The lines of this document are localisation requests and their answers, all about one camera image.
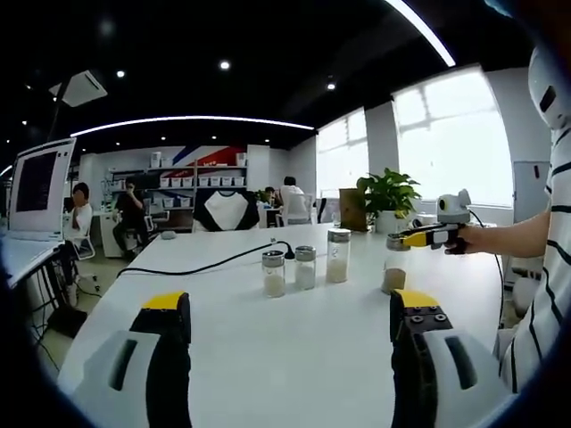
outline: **floor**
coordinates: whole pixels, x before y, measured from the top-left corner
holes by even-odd
[[[93,274],[97,276],[97,283],[101,287],[99,294],[103,296],[115,281],[115,277],[119,271],[128,263],[122,259],[107,259],[103,255],[103,249],[95,249],[95,253],[96,255],[92,259],[78,262],[78,269],[80,274]],[[91,280],[82,279],[79,281],[79,287],[85,292],[96,293],[95,285]],[[90,314],[98,301],[99,297],[84,294],[79,290],[78,305],[76,308]],[[72,341],[70,337],[57,333],[54,330],[47,330],[44,334],[41,343],[47,349],[54,362],[50,361],[43,348],[40,347],[38,349],[44,367],[51,376],[57,377],[57,369],[54,367],[54,363],[58,369],[62,366]]]

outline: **ceiling light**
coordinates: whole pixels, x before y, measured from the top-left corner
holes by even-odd
[[[164,122],[168,120],[233,120],[236,122],[264,123],[266,125],[279,125],[280,127],[307,129],[308,131],[315,130],[314,127],[307,127],[305,125],[298,125],[296,123],[290,123],[290,122],[280,122],[278,120],[235,118],[232,116],[167,116],[164,118],[137,119],[137,120],[127,120],[124,122],[110,123],[109,125],[102,125],[101,127],[95,127],[95,128],[85,129],[79,132],[74,132],[70,136],[71,138],[75,138],[76,136],[84,136],[85,134],[90,134],[95,131],[102,131],[104,129],[124,127],[126,125],[136,125],[139,123]]]
[[[391,5],[397,12],[399,12],[404,18],[406,18],[414,27],[424,36],[426,41],[432,45],[434,50],[440,55],[440,57],[446,62],[449,67],[454,67],[456,62],[452,59],[450,53],[446,50],[443,42],[436,36],[436,34],[426,25],[424,21],[412,10],[410,7],[404,3],[402,0],[385,0],[389,5]]]
[[[4,168],[4,171],[0,172],[0,177],[3,176],[6,172],[8,172],[10,169],[12,169],[12,165],[10,165],[9,167]]]

